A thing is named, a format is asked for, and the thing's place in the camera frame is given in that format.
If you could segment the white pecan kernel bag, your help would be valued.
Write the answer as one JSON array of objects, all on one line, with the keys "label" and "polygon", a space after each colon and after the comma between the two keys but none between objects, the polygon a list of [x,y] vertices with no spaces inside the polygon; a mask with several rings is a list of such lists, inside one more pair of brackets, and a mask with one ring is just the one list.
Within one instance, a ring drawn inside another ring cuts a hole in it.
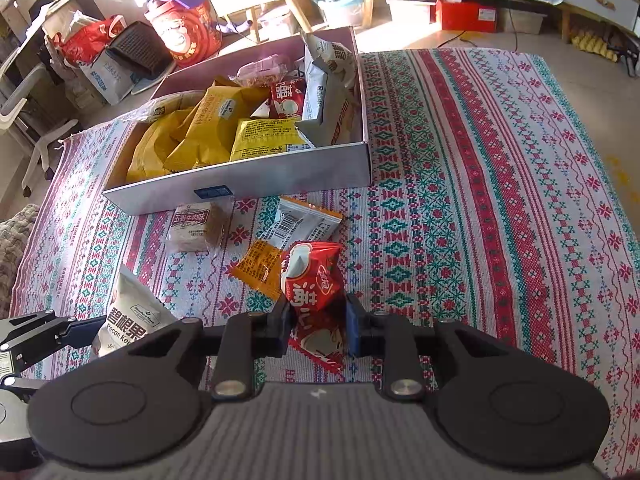
[{"label": "white pecan kernel bag", "polygon": [[93,339],[93,351],[102,358],[176,321],[151,289],[122,264],[114,299]]}]

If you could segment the red crinkled snack bag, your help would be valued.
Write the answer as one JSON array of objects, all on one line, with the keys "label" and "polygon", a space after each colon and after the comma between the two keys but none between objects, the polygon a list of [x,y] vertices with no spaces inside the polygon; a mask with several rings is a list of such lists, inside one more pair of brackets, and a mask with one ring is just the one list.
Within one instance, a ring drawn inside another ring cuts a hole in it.
[{"label": "red crinkled snack bag", "polygon": [[281,260],[280,286],[294,308],[296,350],[331,374],[341,373],[345,353],[346,292],[335,242],[296,242]]}]

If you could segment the large yellow pillow snack bag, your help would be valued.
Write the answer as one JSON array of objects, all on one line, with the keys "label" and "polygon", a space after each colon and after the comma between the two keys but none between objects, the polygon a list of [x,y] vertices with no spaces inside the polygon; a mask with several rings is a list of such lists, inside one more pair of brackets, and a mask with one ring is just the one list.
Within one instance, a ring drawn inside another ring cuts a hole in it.
[{"label": "large yellow pillow snack bag", "polygon": [[175,110],[158,118],[143,133],[134,149],[127,171],[126,182],[134,183],[170,174],[166,159],[175,151],[189,129],[195,107]]}]

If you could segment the orange white snack packet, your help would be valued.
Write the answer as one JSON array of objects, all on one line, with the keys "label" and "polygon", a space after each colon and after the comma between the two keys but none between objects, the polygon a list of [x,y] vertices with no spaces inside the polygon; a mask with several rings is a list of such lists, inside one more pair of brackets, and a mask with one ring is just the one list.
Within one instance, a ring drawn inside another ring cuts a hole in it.
[{"label": "orange white snack packet", "polygon": [[282,196],[272,226],[250,245],[231,275],[277,300],[281,259],[288,248],[297,242],[326,242],[343,219],[338,212]]}]

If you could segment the yellow logo snack bag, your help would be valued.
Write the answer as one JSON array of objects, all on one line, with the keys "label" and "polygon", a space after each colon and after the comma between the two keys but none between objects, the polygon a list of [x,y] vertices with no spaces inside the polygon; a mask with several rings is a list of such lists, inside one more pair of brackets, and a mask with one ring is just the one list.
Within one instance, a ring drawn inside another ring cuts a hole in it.
[{"label": "yellow logo snack bag", "polygon": [[268,99],[268,87],[241,87],[217,76],[189,114],[189,127],[164,161],[170,172],[224,164],[230,160],[236,129]]}]

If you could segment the yellow snack packet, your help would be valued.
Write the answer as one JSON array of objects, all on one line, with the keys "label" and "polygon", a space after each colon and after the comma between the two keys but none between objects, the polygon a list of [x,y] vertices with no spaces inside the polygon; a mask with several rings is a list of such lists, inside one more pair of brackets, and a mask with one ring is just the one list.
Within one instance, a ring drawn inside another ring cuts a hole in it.
[{"label": "yellow snack packet", "polygon": [[295,118],[242,119],[236,129],[230,160],[306,150],[309,145],[300,137]]}]

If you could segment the small silver snack packet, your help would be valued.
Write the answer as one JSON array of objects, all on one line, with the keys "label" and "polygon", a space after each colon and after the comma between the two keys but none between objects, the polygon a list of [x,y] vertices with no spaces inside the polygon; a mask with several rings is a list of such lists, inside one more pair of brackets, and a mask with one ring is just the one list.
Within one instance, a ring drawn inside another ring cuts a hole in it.
[{"label": "small silver snack packet", "polygon": [[187,110],[198,105],[203,96],[203,90],[189,90],[152,99],[138,109],[138,122],[152,124],[176,110]]}]

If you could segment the small red snack packet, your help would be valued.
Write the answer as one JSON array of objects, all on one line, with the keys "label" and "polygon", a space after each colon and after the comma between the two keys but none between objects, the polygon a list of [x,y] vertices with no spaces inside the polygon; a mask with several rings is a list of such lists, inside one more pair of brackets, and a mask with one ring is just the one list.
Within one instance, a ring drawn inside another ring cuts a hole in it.
[{"label": "small red snack packet", "polygon": [[305,93],[306,81],[303,78],[274,82],[270,86],[269,117],[302,118]]}]

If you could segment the pink long snack packet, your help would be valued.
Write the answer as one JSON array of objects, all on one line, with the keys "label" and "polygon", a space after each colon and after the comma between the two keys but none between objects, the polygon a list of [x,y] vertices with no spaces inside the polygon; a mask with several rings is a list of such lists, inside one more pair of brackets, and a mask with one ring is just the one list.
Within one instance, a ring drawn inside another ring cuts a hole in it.
[{"label": "pink long snack packet", "polygon": [[269,87],[281,81],[291,68],[292,62],[288,56],[273,54],[243,65],[232,80],[242,87]]}]

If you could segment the white nut snack bag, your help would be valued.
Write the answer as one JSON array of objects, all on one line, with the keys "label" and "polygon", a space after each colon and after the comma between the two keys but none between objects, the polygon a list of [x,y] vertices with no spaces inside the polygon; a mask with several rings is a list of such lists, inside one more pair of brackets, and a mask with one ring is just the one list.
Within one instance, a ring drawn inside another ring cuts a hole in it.
[{"label": "white nut snack bag", "polygon": [[306,93],[299,136],[311,148],[348,143],[352,135],[357,100],[356,60],[340,42],[303,34]]}]

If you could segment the patterned woven tablecloth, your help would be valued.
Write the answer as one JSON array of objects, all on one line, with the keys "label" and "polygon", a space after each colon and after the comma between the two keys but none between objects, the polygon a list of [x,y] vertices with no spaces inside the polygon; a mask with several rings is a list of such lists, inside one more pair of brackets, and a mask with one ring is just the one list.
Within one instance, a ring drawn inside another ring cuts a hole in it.
[{"label": "patterned woven tablecloth", "polygon": [[[349,292],[420,325],[459,320],[598,387],[611,423],[596,459],[639,466],[639,244],[578,115],[542,58],[492,49],[366,53],[372,182],[309,193],[339,212]],[[238,200],[216,255],[165,248],[167,212],[102,194],[132,125],[65,142],[17,271],[10,311],[93,318],[122,266],[175,315],[221,324],[267,311],[232,273],[277,197]]]}]

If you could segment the white office chair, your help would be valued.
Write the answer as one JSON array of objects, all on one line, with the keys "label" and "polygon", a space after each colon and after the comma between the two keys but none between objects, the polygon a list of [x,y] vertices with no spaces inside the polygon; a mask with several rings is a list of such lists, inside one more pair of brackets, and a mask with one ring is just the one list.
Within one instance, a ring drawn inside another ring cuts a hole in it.
[{"label": "white office chair", "polygon": [[50,161],[50,146],[78,126],[76,118],[63,120],[55,128],[47,129],[35,116],[29,98],[48,74],[42,63],[38,63],[8,95],[1,95],[1,132],[10,136],[24,148],[29,162],[22,177],[21,189],[24,197],[32,195],[32,179],[38,169],[50,181],[54,169]]}]

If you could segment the white paper shopping bag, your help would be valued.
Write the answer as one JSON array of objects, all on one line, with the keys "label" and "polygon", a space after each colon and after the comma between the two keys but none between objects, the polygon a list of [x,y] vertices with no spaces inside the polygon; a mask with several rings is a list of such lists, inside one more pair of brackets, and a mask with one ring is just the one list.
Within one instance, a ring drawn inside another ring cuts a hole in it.
[{"label": "white paper shopping bag", "polygon": [[125,99],[138,81],[136,74],[114,60],[107,50],[103,50],[91,64],[79,63],[78,68],[110,105]]}]

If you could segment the red cartoon bucket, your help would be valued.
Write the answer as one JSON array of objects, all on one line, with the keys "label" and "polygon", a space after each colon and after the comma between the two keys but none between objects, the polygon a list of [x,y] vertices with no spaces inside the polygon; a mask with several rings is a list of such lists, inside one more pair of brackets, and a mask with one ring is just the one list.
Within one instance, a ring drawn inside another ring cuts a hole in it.
[{"label": "red cartoon bucket", "polygon": [[208,0],[186,8],[174,0],[166,1],[144,14],[180,68],[189,67],[217,54],[222,32],[217,14]]}]

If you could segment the clear plastic storage bin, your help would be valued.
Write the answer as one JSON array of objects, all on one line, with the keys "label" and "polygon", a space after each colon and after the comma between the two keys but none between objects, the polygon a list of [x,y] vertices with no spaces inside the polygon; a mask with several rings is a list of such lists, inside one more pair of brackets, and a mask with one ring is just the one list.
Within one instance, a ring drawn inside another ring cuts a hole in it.
[{"label": "clear plastic storage bin", "polygon": [[363,21],[363,0],[318,0],[321,14],[331,28],[360,27]]}]

